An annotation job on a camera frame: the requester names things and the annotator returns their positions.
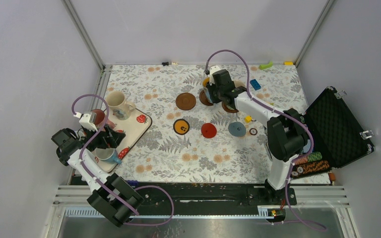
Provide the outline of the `brown wooden coaster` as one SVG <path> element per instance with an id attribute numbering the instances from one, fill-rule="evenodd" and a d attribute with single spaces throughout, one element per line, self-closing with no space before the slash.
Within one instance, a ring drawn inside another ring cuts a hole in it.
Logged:
<path id="1" fill-rule="evenodd" d="M 177 96 L 175 103 L 179 109 L 189 111 L 195 107 L 196 98 L 191 93 L 181 93 Z"/>
<path id="2" fill-rule="evenodd" d="M 206 94 L 203 90 L 199 94 L 199 100 L 202 104 L 204 104 L 206 106 L 213 106 L 213 104 L 208 101 L 208 98 L 206 97 Z"/>
<path id="3" fill-rule="evenodd" d="M 239 110 L 236 109 L 234 104 L 226 104 L 225 102 L 222 102 L 222 108 L 224 109 L 224 111 L 232 114 L 239 112 Z"/>

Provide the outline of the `blue mug yellow inside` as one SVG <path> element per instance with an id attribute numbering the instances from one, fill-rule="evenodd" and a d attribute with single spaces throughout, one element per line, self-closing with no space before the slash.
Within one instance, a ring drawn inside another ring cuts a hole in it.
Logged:
<path id="1" fill-rule="evenodd" d="M 213 105 L 213 101 L 211 99 L 211 95 L 209 93 L 209 90 L 208 90 L 208 85 L 210 85 L 210 78 L 207 77 L 203 80 L 202 82 L 202 86 L 203 86 L 203 91 L 204 91 L 204 94 L 205 94 L 205 98 L 206 98 L 206 102 L 209 104 L 209 105 Z"/>

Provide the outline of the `pink mug dark rim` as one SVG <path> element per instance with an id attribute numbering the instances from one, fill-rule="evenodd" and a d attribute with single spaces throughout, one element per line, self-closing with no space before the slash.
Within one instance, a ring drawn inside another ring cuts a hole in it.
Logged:
<path id="1" fill-rule="evenodd" d="M 106 116 L 105 112 L 101 109 L 94 109 L 91 111 L 92 113 L 94 113 L 96 115 L 95 117 L 95 120 L 94 120 L 94 124 L 95 126 L 97 127 L 97 129 L 101 128 L 104 126 L 103 122 L 104 122 L 104 118 Z M 111 129 L 114 129 L 115 128 L 115 124 L 110 121 L 110 120 L 107 120 L 107 122 L 105 123 L 105 125 L 108 125 L 109 128 Z"/>

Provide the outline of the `brown wooden coaster top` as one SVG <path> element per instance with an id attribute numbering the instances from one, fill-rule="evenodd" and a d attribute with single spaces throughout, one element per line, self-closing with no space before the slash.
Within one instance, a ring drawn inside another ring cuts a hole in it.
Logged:
<path id="1" fill-rule="evenodd" d="M 179 109 L 189 111 L 195 107 L 196 98 L 191 93 L 181 93 L 177 96 L 175 103 Z"/>

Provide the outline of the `blue-grey round coaster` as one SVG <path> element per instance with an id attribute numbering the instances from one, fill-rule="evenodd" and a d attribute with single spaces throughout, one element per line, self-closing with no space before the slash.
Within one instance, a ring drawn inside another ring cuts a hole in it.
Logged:
<path id="1" fill-rule="evenodd" d="M 245 125 L 238 121 L 230 123 L 228 131 L 234 137 L 244 137 L 247 133 Z"/>

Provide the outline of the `red round coaster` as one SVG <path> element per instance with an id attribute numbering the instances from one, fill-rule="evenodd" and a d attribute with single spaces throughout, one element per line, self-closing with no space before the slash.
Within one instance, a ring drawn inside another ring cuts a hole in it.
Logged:
<path id="1" fill-rule="evenodd" d="M 214 138 L 217 134 L 217 129 L 211 123 L 204 123 L 201 126 L 201 134 L 204 138 Z"/>

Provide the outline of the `cream mug with handle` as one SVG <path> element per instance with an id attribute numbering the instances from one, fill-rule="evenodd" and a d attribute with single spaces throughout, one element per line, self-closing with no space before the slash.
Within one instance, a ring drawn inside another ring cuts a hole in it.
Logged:
<path id="1" fill-rule="evenodd" d="M 246 91 L 246 85 L 241 81 L 233 81 L 235 88 L 239 89 L 240 87 L 243 88 L 244 91 Z"/>

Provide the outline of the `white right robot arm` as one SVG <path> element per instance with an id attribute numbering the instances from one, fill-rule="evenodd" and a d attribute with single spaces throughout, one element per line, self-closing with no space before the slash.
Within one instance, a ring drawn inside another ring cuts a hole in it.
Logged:
<path id="1" fill-rule="evenodd" d="M 214 66 L 204 73 L 207 78 L 202 85 L 209 102 L 246 113 L 263 125 L 272 165 L 264 188 L 257 195 L 264 204 L 285 204 L 292 161 L 301 155 L 310 135 L 301 123 L 300 114 L 295 109 L 283 111 L 262 103 L 248 88 L 237 87 L 225 69 Z"/>

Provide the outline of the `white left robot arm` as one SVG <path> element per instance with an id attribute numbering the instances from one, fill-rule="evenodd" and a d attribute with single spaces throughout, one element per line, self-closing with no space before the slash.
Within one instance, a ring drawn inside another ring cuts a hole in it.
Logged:
<path id="1" fill-rule="evenodd" d="M 56 132 L 51 140 L 57 145 L 57 157 L 64 166 L 73 167 L 85 179 L 91 191 L 87 198 L 91 207 L 120 227 L 130 216 L 138 215 L 137 209 L 144 199 L 122 177 L 103 171 L 92 151 L 116 149 L 126 135 L 107 125 L 103 131 L 85 129 L 84 133 L 85 136 L 78 137 L 70 128 Z"/>

